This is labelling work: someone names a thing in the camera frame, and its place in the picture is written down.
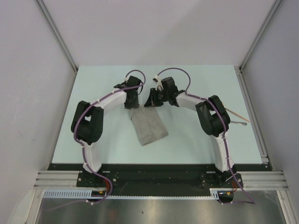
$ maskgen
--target white tabletop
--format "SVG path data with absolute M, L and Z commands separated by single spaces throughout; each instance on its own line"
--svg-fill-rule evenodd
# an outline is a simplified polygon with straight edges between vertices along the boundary
M 108 94 L 114 85 L 123 82 L 132 69 L 142 70 L 147 82 L 139 95 L 144 104 L 150 88 L 155 87 L 152 78 L 169 66 L 81 66 L 79 68 L 70 101 L 66 110 L 52 163 L 83 163 L 81 146 L 73 139 L 71 123 L 79 101 L 94 102 Z M 191 76 L 190 94 L 210 97 L 218 95 L 225 106 L 249 118 L 241 89 L 232 65 L 184 65 L 172 66 L 185 69 Z M 187 76 L 180 71 L 169 70 L 161 78 L 172 76 L 178 89 L 185 89 Z M 196 112 L 164 103 L 157 107 L 158 114 L 169 135 L 162 140 L 141 146 L 128 111 L 123 105 L 104 117 L 104 129 L 96 147 L 102 163 L 112 164 L 207 164 L 214 162 L 210 137 L 200 126 Z M 231 120 L 243 121 L 228 113 Z M 228 143 L 235 163 L 261 164 L 262 160 L 251 124 L 229 125 Z

